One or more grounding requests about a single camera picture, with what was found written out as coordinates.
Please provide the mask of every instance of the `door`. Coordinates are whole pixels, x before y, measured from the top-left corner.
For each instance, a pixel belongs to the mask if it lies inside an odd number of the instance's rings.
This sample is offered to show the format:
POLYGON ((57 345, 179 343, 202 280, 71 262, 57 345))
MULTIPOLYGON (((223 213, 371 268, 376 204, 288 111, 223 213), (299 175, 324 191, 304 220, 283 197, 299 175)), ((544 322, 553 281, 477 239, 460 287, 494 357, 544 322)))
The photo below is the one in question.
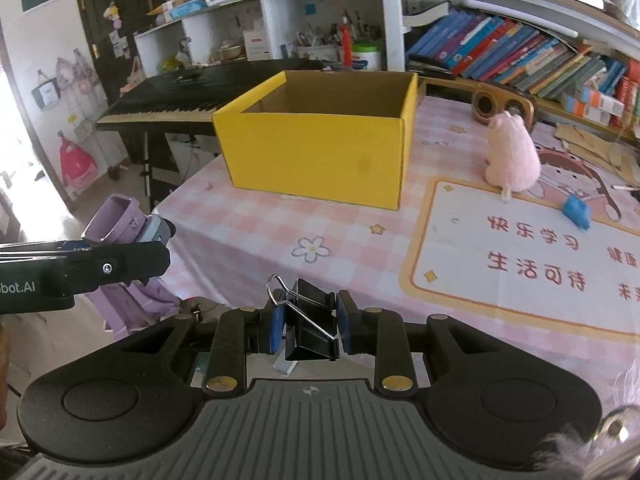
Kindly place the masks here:
POLYGON ((142 32, 154 25, 154 16, 146 14, 164 0, 78 0, 80 17, 89 50, 94 58, 95 70, 110 105, 120 97, 120 88, 127 83, 133 59, 137 56, 134 32, 142 32), (104 17, 104 11, 114 2, 120 11, 121 38, 127 38, 128 52, 116 56, 111 33, 113 22, 104 17))

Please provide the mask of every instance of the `speaker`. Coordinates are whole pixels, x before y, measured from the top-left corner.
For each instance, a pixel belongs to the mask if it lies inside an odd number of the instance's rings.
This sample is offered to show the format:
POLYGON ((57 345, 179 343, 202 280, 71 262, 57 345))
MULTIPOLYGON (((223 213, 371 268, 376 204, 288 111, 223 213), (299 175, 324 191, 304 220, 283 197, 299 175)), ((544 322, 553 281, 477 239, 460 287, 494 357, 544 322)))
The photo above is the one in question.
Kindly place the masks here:
POLYGON ((508 86, 478 83, 471 101, 474 119, 489 124, 494 115, 507 110, 512 115, 520 115, 529 133, 536 124, 536 105, 532 98, 508 86))

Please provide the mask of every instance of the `pink checkered tablecloth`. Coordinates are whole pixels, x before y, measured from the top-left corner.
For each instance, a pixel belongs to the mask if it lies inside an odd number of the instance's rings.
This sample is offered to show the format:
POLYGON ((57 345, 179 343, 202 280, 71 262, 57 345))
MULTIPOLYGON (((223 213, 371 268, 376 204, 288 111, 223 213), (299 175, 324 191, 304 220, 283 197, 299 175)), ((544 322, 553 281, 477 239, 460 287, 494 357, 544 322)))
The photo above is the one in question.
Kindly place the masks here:
MULTIPOLYGON (((554 131, 539 124, 534 140, 561 149, 554 131)), ((158 206, 177 227, 164 282, 183 298, 262 306, 267 277, 275 273, 289 284, 304 278, 323 290, 348 289, 360 308, 387 308, 407 321, 424 322, 442 312, 574 371, 607 403, 607 387, 631 364, 637 346, 446 308, 413 298, 399 285, 430 179, 444 174, 484 182, 486 150, 484 126, 472 119, 470 105, 425 98, 398 211, 236 189, 219 157, 158 206)), ((603 180, 608 187, 623 184, 609 174, 603 180)), ((623 212, 621 222, 640 230, 638 202, 627 192, 611 194, 623 212)))

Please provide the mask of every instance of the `open box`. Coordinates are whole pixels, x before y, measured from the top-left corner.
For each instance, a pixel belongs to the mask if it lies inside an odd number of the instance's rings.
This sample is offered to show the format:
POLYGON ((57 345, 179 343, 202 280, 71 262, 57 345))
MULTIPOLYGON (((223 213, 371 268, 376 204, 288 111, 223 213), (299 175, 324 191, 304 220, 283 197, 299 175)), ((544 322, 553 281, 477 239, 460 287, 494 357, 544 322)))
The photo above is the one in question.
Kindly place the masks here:
POLYGON ((234 186, 398 209, 417 76, 280 72, 213 114, 234 186))

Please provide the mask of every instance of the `red bag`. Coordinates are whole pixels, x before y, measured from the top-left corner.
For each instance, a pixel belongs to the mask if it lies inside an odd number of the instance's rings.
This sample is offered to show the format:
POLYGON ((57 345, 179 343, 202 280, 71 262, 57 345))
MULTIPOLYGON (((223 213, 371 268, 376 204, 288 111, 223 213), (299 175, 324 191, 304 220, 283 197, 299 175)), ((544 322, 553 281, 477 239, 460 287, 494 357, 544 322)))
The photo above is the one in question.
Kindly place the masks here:
POLYGON ((71 184, 76 189, 83 189, 98 176, 95 160, 80 146, 67 139, 62 132, 58 135, 62 140, 62 146, 60 146, 62 185, 66 187, 71 184))

